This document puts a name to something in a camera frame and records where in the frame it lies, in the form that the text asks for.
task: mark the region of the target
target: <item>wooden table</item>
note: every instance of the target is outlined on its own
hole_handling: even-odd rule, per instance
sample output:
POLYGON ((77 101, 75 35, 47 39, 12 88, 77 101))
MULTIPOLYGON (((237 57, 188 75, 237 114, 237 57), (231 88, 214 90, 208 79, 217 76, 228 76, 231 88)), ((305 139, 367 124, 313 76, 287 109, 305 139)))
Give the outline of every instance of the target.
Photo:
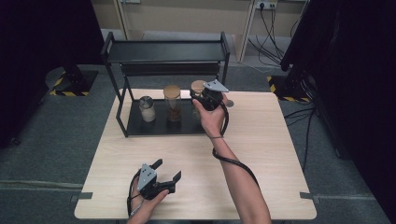
MULTIPOLYGON (((133 90, 134 97, 162 99, 163 91, 133 90)), ((272 219, 313 219, 317 212, 277 98, 270 92, 231 91, 234 106, 225 139, 241 162, 257 177, 272 219)), ((189 98, 187 91, 182 98, 189 98)), ((142 163, 163 159, 158 181, 169 181, 181 170, 176 193, 157 206, 152 219, 239 219, 219 161, 204 134, 130 136, 116 122, 115 100, 79 200, 75 215, 87 219, 125 219, 129 184, 142 163)), ((131 99, 121 117, 127 122, 131 99)))

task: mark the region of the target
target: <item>cork lid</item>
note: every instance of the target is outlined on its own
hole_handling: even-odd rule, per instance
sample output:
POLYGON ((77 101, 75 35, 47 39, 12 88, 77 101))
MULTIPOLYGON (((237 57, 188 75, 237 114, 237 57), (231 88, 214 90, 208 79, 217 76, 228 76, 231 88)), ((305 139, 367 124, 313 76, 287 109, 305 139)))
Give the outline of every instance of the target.
POLYGON ((163 89, 163 95, 168 99, 176 99, 180 96, 180 87, 176 85, 169 85, 163 89))
POLYGON ((196 81, 193 81, 192 83, 191 83, 191 89, 193 90, 193 91, 195 91, 195 93, 197 93, 197 94, 201 94, 201 92, 204 90, 204 83, 205 83, 205 81, 203 81, 203 80, 196 80, 196 81))

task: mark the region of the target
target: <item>forearm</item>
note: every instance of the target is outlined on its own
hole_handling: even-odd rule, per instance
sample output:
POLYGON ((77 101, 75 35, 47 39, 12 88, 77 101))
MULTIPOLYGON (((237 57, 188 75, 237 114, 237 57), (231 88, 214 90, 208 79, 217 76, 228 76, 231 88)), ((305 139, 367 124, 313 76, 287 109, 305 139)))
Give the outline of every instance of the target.
MULTIPOLYGON (((211 139, 221 157, 238 161, 222 138, 211 139)), ((271 223, 268 207, 256 182, 243 168, 221 161, 233 202, 243 223, 271 223)))

